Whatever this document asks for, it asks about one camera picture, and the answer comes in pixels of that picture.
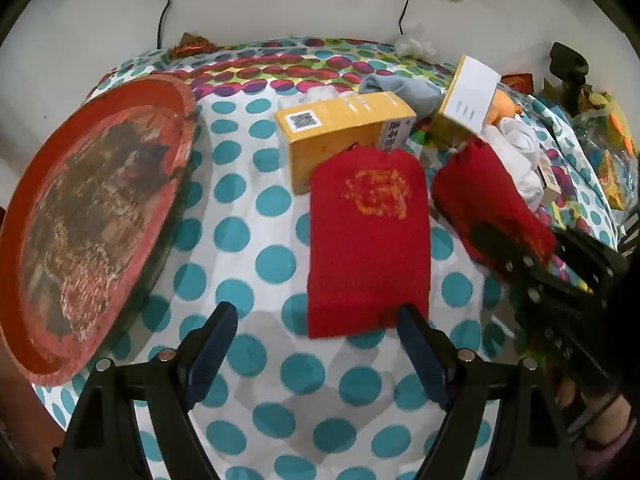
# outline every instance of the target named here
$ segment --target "gray cloth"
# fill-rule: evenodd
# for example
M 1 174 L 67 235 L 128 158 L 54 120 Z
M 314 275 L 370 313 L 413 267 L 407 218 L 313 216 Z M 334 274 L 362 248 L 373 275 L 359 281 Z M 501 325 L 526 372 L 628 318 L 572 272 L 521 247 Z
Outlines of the gray cloth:
M 393 92 L 414 110 L 418 121 L 431 114 L 444 99 L 439 86 L 424 79 L 411 79 L 401 75 L 369 74 L 360 83 L 359 92 Z

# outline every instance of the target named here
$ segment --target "blue gripper pad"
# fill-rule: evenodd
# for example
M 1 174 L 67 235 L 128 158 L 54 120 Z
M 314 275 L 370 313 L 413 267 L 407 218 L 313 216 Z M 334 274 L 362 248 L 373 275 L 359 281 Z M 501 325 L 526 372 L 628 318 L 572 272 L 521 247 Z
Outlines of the blue gripper pad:
M 208 331 L 210 333 L 187 373 L 184 400 L 188 410 L 207 396 L 211 383 L 236 336 L 238 311 L 230 303 L 220 303 L 205 325 L 198 330 L 204 331 L 205 334 Z
M 427 330 L 432 330 L 425 320 L 414 320 L 404 306 L 398 310 L 400 342 L 414 365 L 429 399 L 437 402 L 443 410 L 446 410 L 449 405 L 449 394 L 446 389 L 445 371 L 420 332 L 419 322 L 423 323 Z

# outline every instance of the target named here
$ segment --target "red sock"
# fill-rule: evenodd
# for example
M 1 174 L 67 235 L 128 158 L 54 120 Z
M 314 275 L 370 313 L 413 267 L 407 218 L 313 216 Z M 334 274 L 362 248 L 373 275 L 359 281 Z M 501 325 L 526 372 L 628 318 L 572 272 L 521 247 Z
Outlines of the red sock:
M 556 246 L 553 233 L 529 210 L 491 146 L 479 138 L 449 159 L 433 179 L 433 201 L 473 259 L 491 267 L 468 240 L 473 226 L 488 222 L 546 264 Z
M 308 336 L 396 325 L 403 303 L 426 317 L 431 285 L 427 187 L 418 160 L 354 148 L 311 177 Z

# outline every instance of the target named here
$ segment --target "yellow embroidery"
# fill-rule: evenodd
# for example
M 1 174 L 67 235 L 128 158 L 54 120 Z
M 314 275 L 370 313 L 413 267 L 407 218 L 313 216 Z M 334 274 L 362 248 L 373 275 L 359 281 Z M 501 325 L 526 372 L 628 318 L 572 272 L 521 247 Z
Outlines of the yellow embroidery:
M 353 201 L 363 215 L 406 218 L 411 188 L 398 170 L 361 170 L 345 185 L 343 198 Z

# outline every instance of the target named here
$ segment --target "red sock with yellow embroidery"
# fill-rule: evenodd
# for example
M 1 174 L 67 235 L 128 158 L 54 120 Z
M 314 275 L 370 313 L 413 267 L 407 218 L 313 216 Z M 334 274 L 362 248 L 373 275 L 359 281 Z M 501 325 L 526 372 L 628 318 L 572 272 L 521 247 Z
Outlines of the red sock with yellow embroidery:
M 431 285 L 427 187 L 402 150 L 354 148 L 311 177 L 308 336 L 396 325 L 403 303 L 426 317 Z

